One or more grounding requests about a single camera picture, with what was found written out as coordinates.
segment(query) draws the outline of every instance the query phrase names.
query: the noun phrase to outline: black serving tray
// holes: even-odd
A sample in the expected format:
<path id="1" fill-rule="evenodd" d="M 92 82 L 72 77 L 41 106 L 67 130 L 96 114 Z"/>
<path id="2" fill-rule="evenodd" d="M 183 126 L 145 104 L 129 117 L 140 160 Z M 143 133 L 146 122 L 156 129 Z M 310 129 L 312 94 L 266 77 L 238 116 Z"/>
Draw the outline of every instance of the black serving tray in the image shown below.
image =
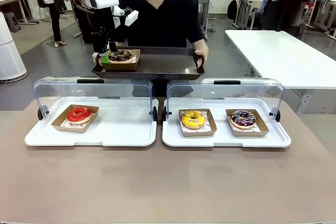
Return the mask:
<path id="1" fill-rule="evenodd" d="M 108 71 L 97 63 L 92 72 L 103 79 L 132 80 L 196 80 L 205 73 L 203 56 L 195 49 L 163 47 L 118 47 L 118 49 L 140 49 L 136 71 Z M 196 62 L 202 59 L 197 68 Z"/>

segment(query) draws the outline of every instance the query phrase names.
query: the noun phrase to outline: white cylinder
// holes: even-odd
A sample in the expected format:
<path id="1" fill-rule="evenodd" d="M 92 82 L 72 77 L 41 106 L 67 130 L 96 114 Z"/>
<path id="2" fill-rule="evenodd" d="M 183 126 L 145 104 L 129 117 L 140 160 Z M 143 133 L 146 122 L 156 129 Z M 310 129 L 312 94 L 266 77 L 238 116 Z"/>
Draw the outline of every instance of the white cylinder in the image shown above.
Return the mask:
<path id="1" fill-rule="evenodd" d="M 4 15 L 0 13 L 0 80 L 15 79 L 26 72 Z"/>
<path id="2" fill-rule="evenodd" d="M 4 14 L 0 12 L 0 45 L 13 41 L 11 32 L 8 29 Z"/>
<path id="3" fill-rule="evenodd" d="M 10 80 L 27 72 L 14 41 L 0 46 L 0 80 Z"/>

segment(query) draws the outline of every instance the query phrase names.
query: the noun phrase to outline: white serving tray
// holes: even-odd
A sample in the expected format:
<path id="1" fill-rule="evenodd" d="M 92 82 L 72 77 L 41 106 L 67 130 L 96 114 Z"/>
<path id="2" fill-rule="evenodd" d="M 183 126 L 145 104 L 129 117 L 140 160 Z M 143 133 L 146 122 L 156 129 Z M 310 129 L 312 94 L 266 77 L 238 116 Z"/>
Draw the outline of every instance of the white serving tray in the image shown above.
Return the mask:
<path id="1" fill-rule="evenodd" d="M 170 98 L 172 115 L 163 122 L 162 140 L 172 147 L 277 147 L 285 148 L 291 139 L 280 123 L 269 116 L 266 103 L 257 98 L 226 98 L 225 100 L 204 100 L 202 98 Z M 235 137 L 228 124 L 226 109 L 255 109 L 265 121 L 269 133 L 264 137 Z M 213 136 L 183 137 L 178 110 L 210 109 L 217 126 Z"/>
<path id="2" fill-rule="evenodd" d="M 27 134 L 29 146 L 148 146 L 155 141 L 156 122 L 149 115 L 149 98 L 76 98 L 58 100 L 49 115 L 39 121 Z M 51 123 L 69 105 L 98 106 L 99 113 L 85 133 L 62 132 Z M 158 107 L 155 99 L 153 106 Z"/>

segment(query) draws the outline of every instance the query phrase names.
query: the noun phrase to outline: donut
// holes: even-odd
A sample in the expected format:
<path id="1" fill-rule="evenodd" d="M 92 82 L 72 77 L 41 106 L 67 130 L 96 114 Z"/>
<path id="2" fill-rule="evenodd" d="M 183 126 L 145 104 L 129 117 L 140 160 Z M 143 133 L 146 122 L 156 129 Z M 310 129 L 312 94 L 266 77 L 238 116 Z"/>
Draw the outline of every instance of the donut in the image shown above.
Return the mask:
<path id="1" fill-rule="evenodd" d="M 133 54 L 127 50 L 118 50 L 118 52 L 109 53 L 110 63 L 131 63 Z"/>
<path id="2" fill-rule="evenodd" d="M 91 117 L 92 111 L 89 108 L 77 107 L 68 113 L 67 120 L 72 124 L 82 124 L 88 122 Z"/>
<path id="3" fill-rule="evenodd" d="M 189 129 L 199 129 L 205 124 L 205 116 L 200 111 L 186 111 L 181 117 L 182 124 Z"/>
<path id="4" fill-rule="evenodd" d="M 231 123 L 237 128 L 246 130 L 252 128 L 257 122 L 256 116 L 247 110 L 237 110 L 230 116 Z"/>

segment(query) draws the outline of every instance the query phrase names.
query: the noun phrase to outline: donut box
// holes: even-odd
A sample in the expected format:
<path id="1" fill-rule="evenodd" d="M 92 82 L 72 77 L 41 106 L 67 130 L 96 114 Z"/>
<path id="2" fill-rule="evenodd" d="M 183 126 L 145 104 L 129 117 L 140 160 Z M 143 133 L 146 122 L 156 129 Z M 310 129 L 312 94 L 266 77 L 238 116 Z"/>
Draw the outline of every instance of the donut box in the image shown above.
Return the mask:
<path id="1" fill-rule="evenodd" d="M 200 111 L 206 114 L 206 122 L 204 127 L 198 130 L 191 130 L 185 127 L 181 123 L 181 116 L 184 114 L 186 111 Z M 181 130 L 182 130 L 182 135 L 184 137 L 195 137 L 195 136 L 213 136 L 216 131 L 217 131 L 217 126 L 214 120 L 214 117 L 211 114 L 211 111 L 209 109 L 184 109 L 184 110 L 179 110 L 179 118 L 180 118 L 180 125 L 181 125 Z"/>
<path id="2" fill-rule="evenodd" d="M 256 117 L 256 125 L 253 128 L 248 129 L 248 130 L 242 130 L 242 129 L 238 129 L 237 127 L 232 125 L 231 120 L 230 120 L 230 116 L 233 112 L 235 112 L 237 110 L 246 110 L 246 109 L 226 110 L 227 121 L 230 125 L 230 128 L 231 128 L 234 136 L 238 136 L 238 137 L 239 136 L 259 136 L 259 137 L 263 137 L 267 133 L 269 133 L 269 130 L 268 130 L 268 127 L 267 127 L 266 123 L 263 121 L 263 119 L 261 118 L 261 116 L 260 116 L 260 114 L 258 113 L 257 110 L 246 110 L 248 112 L 251 112 Z"/>
<path id="3" fill-rule="evenodd" d="M 103 65 L 103 68 L 108 71 L 135 71 L 138 66 L 140 50 L 132 49 L 127 51 L 134 55 L 134 59 L 131 63 L 110 63 L 108 57 L 109 52 L 107 52 L 104 57 L 101 57 L 101 64 Z"/>
<path id="4" fill-rule="evenodd" d="M 77 107 L 87 107 L 89 109 L 91 109 L 92 111 L 92 117 L 90 119 L 90 121 L 88 121 L 87 123 L 83 124 L 83 127 L 80 127 L 79 129 L 75 128 L 75 127 L 64 127 L 61 126 L 63 124 L 63 122 L 67 119 L 67 115 L 69 114 L 69 112 Z M 75 133 L 84 133 L 91 125 L 91 123 L 95 120 L 95 118 L 98 115 L 98 111 L 99 111 L 99 107 L 95 107 L 95 106 L 86 106 L 86 105 L 70 105 L 69 107 L 67 107 L 62 113 L 61 115 L 59 115 L 52 123 L 51 125 L 57 129 L 58 131 L 67 131 L 67 132 L 75 132 Z"/>

